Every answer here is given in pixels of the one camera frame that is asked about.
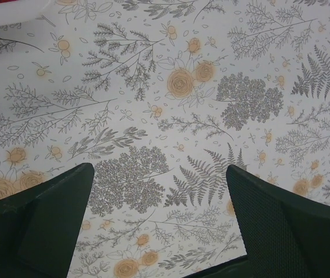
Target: small orange flower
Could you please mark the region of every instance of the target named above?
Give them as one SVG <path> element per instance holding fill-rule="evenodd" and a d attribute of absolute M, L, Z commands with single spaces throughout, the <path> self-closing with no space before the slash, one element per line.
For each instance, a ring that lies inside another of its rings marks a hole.
<path fill-rule="evenodd" d="M 234 206 L 233 206 L 232 200 L 229 200 L 227 203 L 227 211 L 230 216 L 235 217 L 235 211 L 234 211 Z"/>
<path fill-rule="evenodd" d="M 89 230 L 90 228 L 91 228 L 90 221 L 88 221 L 88 220 L 84 220 L 84 221 L 82 222 L 81 229 L 83 229 L 83 230 Z"/>
<path fill-rule="evenodd" d="M 20 163 L 26 159 L 26 152 L 23 148 L 15 148 L 8 153 L 8 161 L 10 161 L 12 164 Z"/>
<path fill-rule="evenodd" d="M 146 266 L 154 265 L 158 261 L 158 253 L 151 251 L 145 253 L 141 258 L 141 263 Z"/>
<path fill-rule="evenodd" d="M 138 268 L 139 264 L 137 261 L 133 259 L 123 259 L 114 266 L 114 276 L 117 278 L 132 278 L 139 271 Z"/>
<path fill-rule="evenodd" d="M 312 180 L 310 181 L 310 187 L 312 188 L 318 188 L 323 183 L 323 175 L 315 175 Z"/>
<path fill-rule="evenodd" d="M 149 235 L 143 234 L 137 238 L 136 244 L 138 246 L 144 246 L 149 242 Z"/>
<path fill-rule="evenodd" d="M 306 196 L 309 190 L 309 182 L 307 179 L 301 179 L 295 183 L 292 192 L 300 196 Z"/>
<path fill-rule="evenodd" d="M 188 50 L 194 54 L 201 49 L 201 42 L 199 39 L 193 38 L 188 43 Z"/>

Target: gray fern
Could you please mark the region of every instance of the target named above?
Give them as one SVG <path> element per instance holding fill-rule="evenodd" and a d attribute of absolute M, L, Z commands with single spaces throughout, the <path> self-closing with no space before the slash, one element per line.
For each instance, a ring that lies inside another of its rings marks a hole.
<path fill-rule="evenodd" d="M 326 99 L 330 92 L 330 52 L 321 50 L 317 45 L 314 46 L 315 57 L 308 54 L 309 68 L 302 63 L 302 75 L 298 75 L 298 81 L 294 82 L 292 94 L 320 97 L 324 91 Z"/>
<path fill-rule="evenodd" d="M 212 158 L 213 164 L 188 156 L 187 160 L 193 169 L 187 170 L 180 166 L 180 171 L 184 175 L 185 181 L 178 179 L 175 175 L 173 176 L 177 188 L 169 189 L 171 194 L 167 194 L 166 196 L 165 207 L 172 206 L 173 204 L 187 206 L 188 200 L 190 200 L 192 206 L 195 206 L 196 200 L 201 205 L 206 198 L 208 204 L 211 204 L 216 194 L 219 199 L 222 199 L 225 192 L 227 192 L 225 173 L 228 165 L 235 164 L 244 170 L 247 168 L 242 158 L 242 149 L 240 149 L 236 161 L 229 143 L 228 148 L 229 154 L 227 159 L 216 152 L 207 149 L 204 150 Z"/>

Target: fern illustration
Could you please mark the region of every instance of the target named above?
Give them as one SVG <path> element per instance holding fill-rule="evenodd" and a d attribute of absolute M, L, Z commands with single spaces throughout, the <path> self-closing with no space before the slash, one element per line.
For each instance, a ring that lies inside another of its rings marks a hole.
<path fill-rule="evenodd" d="M 314 46 L 316 57 L 308 54 L 309 68 L 302 63 L 302 75 L 298 75 L 298 81 L 294 82 L 292 94 L 306 95 L 317 98 L 324 91 L 326 99 L 330 92 L 330 52 L 321 50 L 317 45 Z"/>
<path fill-rule="evenodd" d="M 98 53 L 90 50 L 88 60 L 82 65 L 99 69 L 86 71 L 82 82 L 94 83 L 95 90 L 108 91 L 110 75 L 115 73 L 123 77 L 126 87 L 136 92 L 135 100 L 143 101 L 149 88 L 150 72 L 156 70 L 154 45 L 162 40 L 151 41 L 148 35 L 134 30 L 128 35 L 118 23 L 99 23 L 97 27 L 94 43 L 99 48 Z"/>
<path fill-rule="evenodd" d="M 225 173 L 228 166 L 234 164 L 244 170 L 247 168 L 242 158 L 242 149 L 240 149 L 236 159 L 229 143 L 228 148 L 229 154 L 227 159 L 216 152 L 207 149 L 204 150 L 211 156 L 213 164 L 188 156 L 187 160 L 194 170 L 187 170 L 180 166 L 180 171 L 186 180 L 180 180 L 175 175 L 173 176 L 177 188 L 170 188 L 171 194 L 167 194 L 166 196 L 165 207 L 174 204 L 177 206 L 180 204 L 187 206 L 188 198 L 193 206 L 195 205 L 195 201 L 201 205 L 206 197 L 210 205 L 216 194 L 219 199 L 222 199 L 227 191 Z"/>

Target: floral paper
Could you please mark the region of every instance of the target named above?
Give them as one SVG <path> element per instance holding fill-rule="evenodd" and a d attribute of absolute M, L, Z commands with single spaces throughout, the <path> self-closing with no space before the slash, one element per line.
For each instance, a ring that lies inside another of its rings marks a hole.
<path fill-rule="evenodd" d="M 0 26 L 0 199 L 82 162 L 73 278 L 244 255 L 230 164 L 330 205 L 330 0 L 57 0 Z"/>

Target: patterned surface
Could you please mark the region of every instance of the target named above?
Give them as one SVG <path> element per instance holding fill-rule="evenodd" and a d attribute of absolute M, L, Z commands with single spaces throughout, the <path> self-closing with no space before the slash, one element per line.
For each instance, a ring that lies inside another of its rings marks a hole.
<path fill-rule="evenodd" d="M 243 255 L 229 164 L 330 205 L 330 0 L 57 0 L 0 27 L 0 198 L 81 162 L 69 277 Z"/>

